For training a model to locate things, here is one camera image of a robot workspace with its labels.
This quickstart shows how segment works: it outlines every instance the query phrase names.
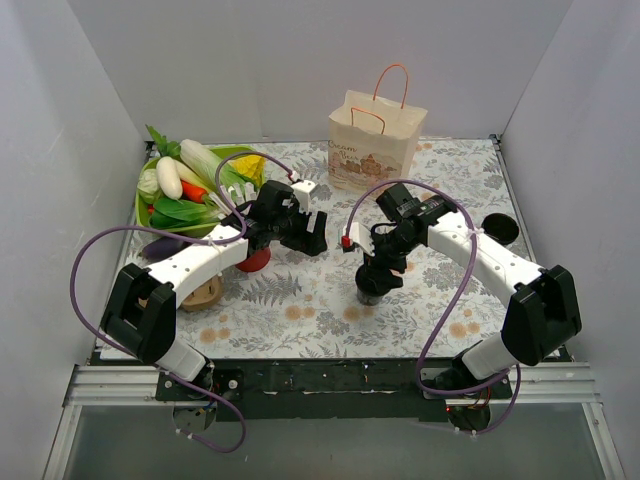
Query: brown paper bag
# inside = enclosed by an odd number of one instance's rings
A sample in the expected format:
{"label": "brown paper bag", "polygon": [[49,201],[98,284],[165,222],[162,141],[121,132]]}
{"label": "brown paper bag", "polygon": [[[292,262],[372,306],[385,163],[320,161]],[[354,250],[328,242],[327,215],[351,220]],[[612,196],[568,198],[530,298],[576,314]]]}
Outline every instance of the brown paper bag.
{"label": "brown paper bag", "polygon": [[[407,75],[402,103],[377,96],[382,77],[400,67]],[[404,65],[388,66],[373,95],[347,91],[344,104],[329,116],[329,181],[338,188],[362,192],[411,167],[427,111],[405,105],[409,73]]]}

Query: floral tablecloth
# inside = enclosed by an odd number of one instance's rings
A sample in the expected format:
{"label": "floral tablecloth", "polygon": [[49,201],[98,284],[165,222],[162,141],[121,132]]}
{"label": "floral tablecloth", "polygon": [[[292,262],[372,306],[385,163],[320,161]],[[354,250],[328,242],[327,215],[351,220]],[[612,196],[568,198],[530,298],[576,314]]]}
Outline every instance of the floral tablecloth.
{"label": "floral tablecloth", "polygon": [[[376,307],[356,299],[354,275],[361,253],[342,253],[339,233],[357,195],[336,190],[327,179],[327,143],[252,145],[293,166],[318,183],[314,208],[328,213],[329,250],[308,258],[278,244],[263,270],[235,268],[223,274],[224,297],[211,309],[177,312],[178,335],[210,358],[415,357],[442,314],[463,274],[452,260],[426,248],[408,257],[405,285]],[[273,166],[272,178],[284,178]],[[462,201],[476,224],[494,212],[515,218],[495,150],[489,140],[421,140],[410,178],[419,179]],[[428,193],[412,191],[426,198]],[[384,221],[371,198],[356,219]],[[138,252],[151,239],[134,234],[127,263],[143,264]],[[522,236],[511,250],[528,258]],[[453,356],[502,326],[505,308],[472,280],[430,355]],[[106,346],[101,358],[122,358]]]}

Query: red pepper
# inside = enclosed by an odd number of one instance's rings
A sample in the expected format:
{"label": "red pepper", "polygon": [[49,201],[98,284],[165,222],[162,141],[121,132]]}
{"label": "red pepper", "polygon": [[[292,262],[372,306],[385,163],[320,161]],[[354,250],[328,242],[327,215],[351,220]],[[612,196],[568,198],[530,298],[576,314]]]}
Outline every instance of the red pepper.
{"label": "red pepper", "polygon": [[192,202],[204,203],[204,201],[202,200],[202,196],[207,194],[207,191],[204,188],[196,187],[195,185],[191,185],[184,180],[180,180],[180,183],[182,184],[182,193],[185,197],[187,197]]}

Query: green bowl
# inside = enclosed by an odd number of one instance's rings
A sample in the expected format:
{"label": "green bowl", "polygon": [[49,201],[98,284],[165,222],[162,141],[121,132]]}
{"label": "green bowl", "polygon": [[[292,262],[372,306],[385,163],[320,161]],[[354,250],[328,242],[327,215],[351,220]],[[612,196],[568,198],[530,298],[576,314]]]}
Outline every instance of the green bowl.
{"label": "green bowl", "polygon": [[[233,155],[234,153],[246,152],[246,151],[255,151],[253,148],[247,145],[231,145],[228,147],[212,147],[211,151],[218,155],[220,158],[227,158],[229,155]],[[156,168],[156,164],[160,160],[160,157],[154,158],[150,162],[148,162],[143,168],[142,171],[148,170],[150,168]],[[140,194],[136,191],[136,223],[142,227],[150,227],[149,218],[151,218],[151,214],[147,210],[149,208],[149,204],[145,202]],[[217,223],[204,223],[202,225],[192,225],[190,227],[181,227],[181,228],[169,228],[167,232],[180,233],[182,235],[186,235],[187,237],[193,238],[202,238],[205,235],[208,235],[213,227],[215,227]]]}

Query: bag handle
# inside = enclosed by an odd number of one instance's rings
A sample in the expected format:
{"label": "bag handle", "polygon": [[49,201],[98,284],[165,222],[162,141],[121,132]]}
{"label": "bag handle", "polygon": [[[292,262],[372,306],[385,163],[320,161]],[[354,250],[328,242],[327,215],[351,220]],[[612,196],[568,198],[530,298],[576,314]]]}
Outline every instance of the bag handle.
{"label": "bag handle", "polygon": [[387,68],[384,69],[384,72],[382,72],[382,75],[380,75],[380,78],[378,79],[378,83],[376,84],[376,89],[373,91],[373,101],[375,101],[376,97],[378,96],[378,88],[380,88],[380,82],[382,81],[382,77],[384,77],[384,74],[387,73],[387,71],[392,69],[393,67],[400,67],[401,69],[404,70],[404,73],[407,76],[407,81],[404,84],[404,95],[402,96],[402,106],[400,107],[400,108],[404,108],[404,102],[407,99],[407,90],[409,90],[409,72],[407,72],[407,68],[401,63],[394,63],[393,65],[389,65]]}
{"label": "bag handle", "polygon": [[374,117],[376,117],[378,120],[380,120],[382,122],[382,131],[380,132],[380,135],[384,135],[384,129],[387,126],[387,122],[384,121],[384,118],[382,118],[380,115],[376,115],[373,112],[370,112],[368,110],[365,110],[363,108],[358,108],[358,107],[351,107],[351,126],[353,126],[353,111],[358,111],[358,112],[362,112],[362,113],[366,113],[369,115],[372,115]]}

